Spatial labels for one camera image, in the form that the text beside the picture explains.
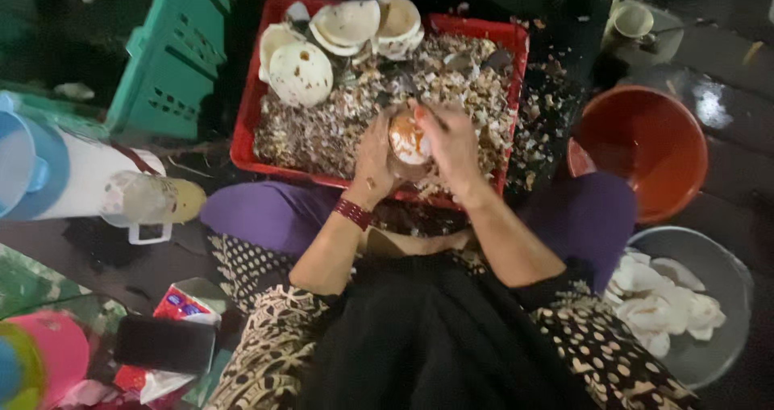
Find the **purple fabric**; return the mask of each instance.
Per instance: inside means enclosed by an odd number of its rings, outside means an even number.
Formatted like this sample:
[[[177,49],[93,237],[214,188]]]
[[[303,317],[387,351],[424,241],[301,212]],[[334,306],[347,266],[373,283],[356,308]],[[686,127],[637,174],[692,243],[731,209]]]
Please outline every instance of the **purple fabric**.
[[[301,257],[331,214],[341,190],[278,181],[224,187],[199,214],[217,233]]]
[[[275,181],[235,185],[209,197],[200,219],[215,232],[301,257],[340,194]],[[601,291],[634,229],[636,203],[622,178],[597,172],[553,185],[520,215],[560,259],[590,263]]]
[[[535,195],[520,217],[561,260],[576,257],[591,264],[599,293],[632,236],[637,203],[624,179],[596,172]]]

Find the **metal basin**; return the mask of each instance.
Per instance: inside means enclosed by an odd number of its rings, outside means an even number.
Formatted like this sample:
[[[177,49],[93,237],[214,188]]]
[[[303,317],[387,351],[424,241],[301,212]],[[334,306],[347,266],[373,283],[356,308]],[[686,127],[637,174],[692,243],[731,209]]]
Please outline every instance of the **metal basin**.
[[[752,277],[747,266],[717,242],[683,227],[654,227],[628,242],[651,257],[671,257],[688,267],[717,299],[726,322],[709,342],[690,334],[670,336],[670,352],[661,361],[690,389],[709,385],[725,374],[747,341],[752,305]]]

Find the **red bangle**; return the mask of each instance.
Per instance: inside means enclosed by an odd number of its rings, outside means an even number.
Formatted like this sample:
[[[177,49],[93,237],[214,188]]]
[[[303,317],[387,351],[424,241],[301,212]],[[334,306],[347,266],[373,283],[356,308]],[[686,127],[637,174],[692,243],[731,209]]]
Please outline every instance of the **red bangle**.
[[[364,211],[362,207],[350,202],[346,198],[339,198],[336,207],[334,207],[334,212],[339,212],[344,218],[360,226],[363,231],[371,224],[371,212]]]

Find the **smartphone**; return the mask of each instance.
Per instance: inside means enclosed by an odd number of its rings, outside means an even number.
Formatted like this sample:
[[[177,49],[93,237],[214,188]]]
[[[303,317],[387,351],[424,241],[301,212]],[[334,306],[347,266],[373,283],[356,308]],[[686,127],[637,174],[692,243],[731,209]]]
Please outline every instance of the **smartphone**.
[[[113,358],[120,364],[181,374],[207,374],[215,327],[189,321],[129,315],[121,319]]]

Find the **person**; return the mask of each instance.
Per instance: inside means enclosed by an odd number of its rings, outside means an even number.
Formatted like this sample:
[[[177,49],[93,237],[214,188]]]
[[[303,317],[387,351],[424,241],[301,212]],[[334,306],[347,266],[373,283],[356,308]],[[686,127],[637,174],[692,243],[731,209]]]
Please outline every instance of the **person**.
[[[363,231],[399,184],[384,113],[341,197],[220,190],[201,219],[250,316],[207,408],[700,408],[594,293],[633,231],[625,181],[567,181],[522,220],[481,175],[470,118],[409,104],[485,261],[460,252],[469,231]]]

